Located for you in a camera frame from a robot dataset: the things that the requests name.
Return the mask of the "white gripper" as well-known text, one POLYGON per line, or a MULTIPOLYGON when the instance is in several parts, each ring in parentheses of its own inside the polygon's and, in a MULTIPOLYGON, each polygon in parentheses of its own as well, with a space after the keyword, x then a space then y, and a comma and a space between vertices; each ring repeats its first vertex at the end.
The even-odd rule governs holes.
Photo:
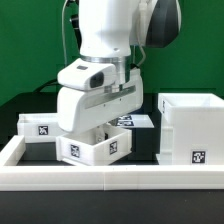
MULTIPOLYGON (((143 103, 143 83, 139 69, 117 93, 102 89, 89 92, 62 87, 57 98, 59 127, 74 134, 83 133, 139 109, 143 103)), ((103 127, 96 128, 96 142, 104 141, 103 127)))

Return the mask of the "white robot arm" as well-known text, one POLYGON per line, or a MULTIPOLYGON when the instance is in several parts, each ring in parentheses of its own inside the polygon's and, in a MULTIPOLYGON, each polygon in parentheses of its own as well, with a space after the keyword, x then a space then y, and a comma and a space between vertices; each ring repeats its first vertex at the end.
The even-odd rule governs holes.
POLYGON ((131 47, 164 48, 178 36, 178 0, 80 0, 80 57, 58 73, 59 127, 72 134, 96 129, 139 109, 140 68, 131 66, 131 47))

